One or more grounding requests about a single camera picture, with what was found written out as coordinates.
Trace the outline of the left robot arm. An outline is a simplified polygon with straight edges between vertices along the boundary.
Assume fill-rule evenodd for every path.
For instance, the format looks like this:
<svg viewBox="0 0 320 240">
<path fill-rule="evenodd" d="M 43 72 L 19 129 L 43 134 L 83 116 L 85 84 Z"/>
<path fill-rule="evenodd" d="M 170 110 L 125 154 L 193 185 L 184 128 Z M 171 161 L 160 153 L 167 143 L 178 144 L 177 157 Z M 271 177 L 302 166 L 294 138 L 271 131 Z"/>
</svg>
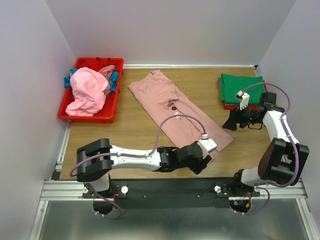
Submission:
<svg viewBox="0 0 320 240">
<path fill-rule="evenodd" d="M 204 138 L 189 145 L 178 147 L 156 146 L 151 150 L 136 150 L 111 145 L 101 138 L 79 148 L 77 164 L 70 176 L 84 184 L 87 194 L 101 198 L 125 195 L 120 186 L 112 186 L 109 171 L 115 169 L 142 169 L 150 172 L 170 173 L 189 168 L 198 175 L 211 161 L 210 153 L 217 148 L 211 138 Z"/>
</svg>

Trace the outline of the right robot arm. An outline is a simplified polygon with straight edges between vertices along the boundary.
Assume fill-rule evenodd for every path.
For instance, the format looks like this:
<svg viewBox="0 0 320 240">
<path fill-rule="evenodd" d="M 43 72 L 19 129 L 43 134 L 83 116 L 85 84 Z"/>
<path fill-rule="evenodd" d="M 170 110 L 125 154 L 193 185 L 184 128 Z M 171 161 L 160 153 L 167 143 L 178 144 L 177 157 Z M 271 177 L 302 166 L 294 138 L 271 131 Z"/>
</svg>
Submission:
<svg viewBox="0 0 320 240">
<path fill-rule="evenodd" d="M 266 127 L 270 144 L 257 167 L 239 170 L 230 182 L 216 184 L 215 191 L 230 196 L 243 196 L 265 184 L 278 188 L 294 186 L 299 181 L 310 150 L 293 136 L 285 109 L 276 105 L 277 95 L 273 92 L 262 93 L 256 109 L 248 107 L 247 93 L 239 91 L 236 97 L 240 105 L 230 110 L 229 118 L 222 127 L 236 131 L 238 128 L 260 124 Z"/>
</svg>

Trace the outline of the dusty pink printed t-shirt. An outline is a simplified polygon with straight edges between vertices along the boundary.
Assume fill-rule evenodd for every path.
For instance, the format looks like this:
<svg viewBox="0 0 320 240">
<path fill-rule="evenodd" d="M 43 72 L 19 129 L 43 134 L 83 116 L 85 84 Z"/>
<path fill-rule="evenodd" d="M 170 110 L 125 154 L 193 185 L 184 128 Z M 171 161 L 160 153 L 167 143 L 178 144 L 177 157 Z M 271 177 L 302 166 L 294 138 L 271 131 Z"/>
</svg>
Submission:
<svg viewBox="0 0 320 240">
<path fill-rule="evenodd" d="M 173 116 L 161 129 L 176 147 L 182 148 L 200 140 L 203 130 L 217 144 L 216 149 L 210 153 L 212 159 L 232 143 L 233 138 L 192 103 L 160 70 L 151 71 L 144 79 L 132 82 L 128 88 L 157 125 Z"/>
</svg>

